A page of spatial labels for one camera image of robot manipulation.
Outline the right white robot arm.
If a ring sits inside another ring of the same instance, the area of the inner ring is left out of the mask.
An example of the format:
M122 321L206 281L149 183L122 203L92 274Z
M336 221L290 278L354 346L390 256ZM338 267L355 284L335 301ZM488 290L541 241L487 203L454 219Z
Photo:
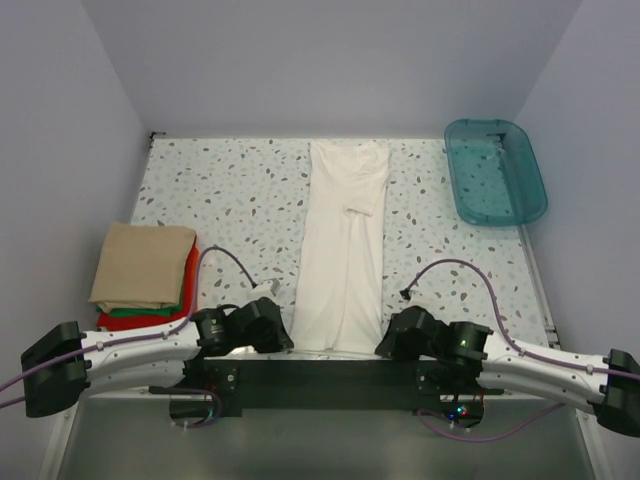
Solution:
M392 316L375 353L396 362L429 357L459 393L477 385L534 395L591 414L614 433L639 436L639 363L622 350L602 356L545 348L411 306Z

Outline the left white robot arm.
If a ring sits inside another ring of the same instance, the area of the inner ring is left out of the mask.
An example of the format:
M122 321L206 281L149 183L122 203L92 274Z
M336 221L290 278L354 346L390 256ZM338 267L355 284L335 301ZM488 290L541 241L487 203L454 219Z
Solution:
M280 307L267 297L127 331L83 332L75 322L62 323L21 356L25 412L47 417L82 396L142 386L196 392L207 380L207 368L196 360L246 346L261 354L294 346Z

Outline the white t shirt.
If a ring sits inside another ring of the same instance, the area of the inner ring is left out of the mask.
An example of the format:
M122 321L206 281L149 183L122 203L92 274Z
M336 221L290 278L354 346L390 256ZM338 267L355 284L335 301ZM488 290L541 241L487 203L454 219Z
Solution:
M310 145L308 211L290 336L301 351L370 355L382 339L390 149Z

